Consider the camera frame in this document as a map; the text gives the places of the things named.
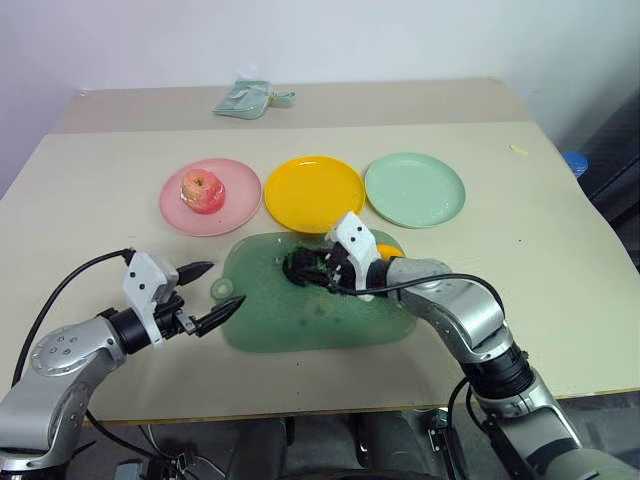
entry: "green cutting board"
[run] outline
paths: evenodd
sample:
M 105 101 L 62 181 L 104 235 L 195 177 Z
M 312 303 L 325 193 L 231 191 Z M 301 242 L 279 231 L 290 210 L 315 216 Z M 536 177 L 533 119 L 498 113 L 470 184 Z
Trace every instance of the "green cutting board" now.
M 400 248 L 386 233 L 373 234 L 378 243 Z M 247 296 L 222 327 L 233 347 L 258 353 L 352 348 L 395 342 L 413 331 L 416 318 L 387 298 L 364 302 L 291 283 L 282 262 L 298 246 L 328 244 L 322 235 L 266 233 L 245 238 L 231 250 L 212 295 Z

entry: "small white object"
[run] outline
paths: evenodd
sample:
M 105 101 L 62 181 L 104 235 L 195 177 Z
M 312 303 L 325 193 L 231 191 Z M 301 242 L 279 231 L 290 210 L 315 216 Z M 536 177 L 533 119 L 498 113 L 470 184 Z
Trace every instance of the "small white object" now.
M 355 213 L 349 212 L 334 225 L 325 238 L 339 243 L 349 253 L 347 260 L 351 262 L 356 272 L 356 290 L 367 288 L 369 266 L 381 258 L 373 233 Z M 369 302 L 373 299 L 373 295 L 360 295 L 358 298 Z
M 178 272 L 161 258 L 146 252 L 133 256 L 122 288 L 154 348 L 161 347 L 163 339 L 153 314 L 158 303 L 169 300 L 177 283 Z

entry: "yellow plate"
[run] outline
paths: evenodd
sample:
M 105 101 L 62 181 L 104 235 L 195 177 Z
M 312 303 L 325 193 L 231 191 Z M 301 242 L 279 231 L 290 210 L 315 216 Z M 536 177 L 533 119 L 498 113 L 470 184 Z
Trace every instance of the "yellow plate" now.
M 280 165 L 264 189 L 273 218 L 291 230 L 325 233 L 348 211 L 359 213 L 364 183 L 353 168 L 335 158 L 300 157 Z

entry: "white wall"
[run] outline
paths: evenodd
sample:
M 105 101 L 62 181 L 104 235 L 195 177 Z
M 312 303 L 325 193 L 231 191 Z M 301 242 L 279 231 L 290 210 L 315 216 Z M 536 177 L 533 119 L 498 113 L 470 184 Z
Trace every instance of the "white wall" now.
M 251 65 L 274 83 L 492 76 L 574 146 L 640 84 L 638 0 L 3 0 L 0 30 L 0 73 L 19 49 L 18 76 L 47 86 L 31 117 L 65 85 L 229 84 Z

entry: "pink plate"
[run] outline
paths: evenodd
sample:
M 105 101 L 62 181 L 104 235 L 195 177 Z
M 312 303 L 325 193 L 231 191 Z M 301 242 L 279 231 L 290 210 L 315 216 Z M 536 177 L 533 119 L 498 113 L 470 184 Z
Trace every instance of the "pink plate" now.
M 224 205 L 217 212 L 193 212 L 180 198 L 182 177 L 192 168 L 213 172 L 225 187 Z M 208 158 L 187 165 L 174 173 L 162 187 L 160 212 L 176 230 L 194 237 L 222 235 L 244 225 L 260 206 L 260 179 L 244 163 L 229 158 Z

